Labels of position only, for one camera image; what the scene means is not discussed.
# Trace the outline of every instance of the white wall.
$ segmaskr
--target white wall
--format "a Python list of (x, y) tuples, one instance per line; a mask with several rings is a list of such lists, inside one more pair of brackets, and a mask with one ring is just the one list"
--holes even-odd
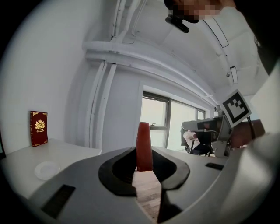
[(85, 146), (85, 117), (87, 114), (90, 90), (99, 64), (100, 63), (91, 63), (91, 67), (87, 70), (87, 72), (84, 69), (89, 65), (86, 64), (81, 66), (81, 69), (84, 70), (84, 72), (77, 72), (72, 80), (64, 121), (65, 141), (68, 143)]
[(135, 145), (144, 86), (195, 102), (209, 111), (213, 110), (206, 102), (178, 86), (157, 80), (140, 70), (118, 66), (105, 112), (102, 153)]
[(250, 115), (251, 120), (258, 120), (259, 119), (259, 115), (255, 109), (255, 107), (252, 105), (251, 103), (251, 99), (253, 98), (252, 96), (245, 96), (244, 99), (246, 100), (246, 103), (248, 104), (249, 108), (251, 109), (252, 114)]
[(29, 110), (48, 112), (48, 137), (71, 139), (89, 72), (84, 40), (109, 37), (116, 1), (53, 0), (41, 4), (17, 31), (0, 74), (0, 126), (6, 153), (29, 146)]

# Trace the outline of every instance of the white table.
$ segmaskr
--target white table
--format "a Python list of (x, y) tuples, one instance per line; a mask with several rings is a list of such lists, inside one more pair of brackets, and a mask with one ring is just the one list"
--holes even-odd
[(74, 162), (99, 155), (100, 149), (71, 145), (56, 139), (37, 147), (26, 147), (1, 160), (6, 178), (13, 190), (29, 198), (45, 183), (34, 174), (35, 167), (44, 161), (53, 161), (65, 169)]

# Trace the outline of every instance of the book cover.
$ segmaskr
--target book cover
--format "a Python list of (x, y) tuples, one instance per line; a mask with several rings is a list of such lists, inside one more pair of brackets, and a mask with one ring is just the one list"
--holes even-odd
[(30, 111), (30, 137), (33, 147), (48, 142), (47, 118), (46, 112)]

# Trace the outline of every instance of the black wire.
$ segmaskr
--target black wire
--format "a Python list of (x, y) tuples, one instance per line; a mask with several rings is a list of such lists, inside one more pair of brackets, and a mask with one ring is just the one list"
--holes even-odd
[(249, 125), (250, 125), (252, 139), (255, 139), (255, 138), (256, 138), (256, 133), (255, 133), (254, 127), (253, 127), (253, 125), (252, 125), (252, 121), (251, 121), (250, 116), (247, 117), (247, 120), (248, 120)]

